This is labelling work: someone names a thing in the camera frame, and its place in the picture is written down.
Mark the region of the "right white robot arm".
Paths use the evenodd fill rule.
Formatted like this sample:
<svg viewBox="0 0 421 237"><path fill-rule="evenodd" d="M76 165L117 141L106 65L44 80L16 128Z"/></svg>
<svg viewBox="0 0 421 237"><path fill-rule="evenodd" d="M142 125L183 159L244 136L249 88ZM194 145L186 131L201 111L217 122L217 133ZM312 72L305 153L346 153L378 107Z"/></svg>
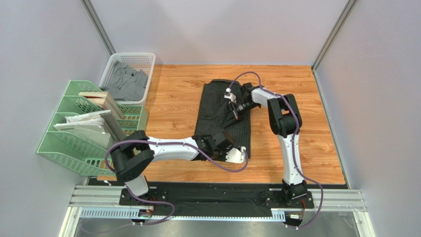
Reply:
<svg viewBox="0 0 421 237"><path fill-rule="evenodd" d="M265 87L246 83L241 87L242 97L238 99L228 87L224 92L227 114L223 127L232 126L240 117L255 107L268 108L269 124L277 136L282 152L284 174L282 179L282 201L286 206L300 203L307 194L307 182L303 176L299 154L299 132L302 119L292 94L278 94Z"/></svg>

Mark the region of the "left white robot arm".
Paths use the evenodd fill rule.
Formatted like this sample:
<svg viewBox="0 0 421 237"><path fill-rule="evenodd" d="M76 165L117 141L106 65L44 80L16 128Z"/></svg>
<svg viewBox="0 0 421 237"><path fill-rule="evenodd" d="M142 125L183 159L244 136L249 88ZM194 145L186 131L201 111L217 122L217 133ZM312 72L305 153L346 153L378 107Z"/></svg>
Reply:
<svg viewBox="0 0 421 237"><path fill-rule="evenodd" d="M158 139L139 130L112 145L106 152L105 161L110 158L112 163L108 167L117 180L123 182L134 196L141 197L149 192L143 172L152 162L180 159L243 163L245 152L246 147L235 147L226 132L184 139Z"/></svg>

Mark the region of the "dark pinstriped long sleeve shirt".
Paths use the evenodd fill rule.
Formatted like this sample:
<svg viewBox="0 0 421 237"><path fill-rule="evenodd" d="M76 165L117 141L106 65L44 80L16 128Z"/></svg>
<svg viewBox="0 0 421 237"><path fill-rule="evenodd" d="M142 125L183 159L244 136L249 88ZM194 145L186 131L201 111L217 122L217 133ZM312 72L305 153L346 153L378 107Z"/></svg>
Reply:
<svg viewBox="0 0 421 237"><path fill-rule="evenodd" d="M216 135L226 131L233 139L234 147L246 147L248 156L251 156L250 112L242 115L239 123L228 128L223 127L227 114L224 92L230 83L226 79L213 79L204 84L194 135Z"/></svg>

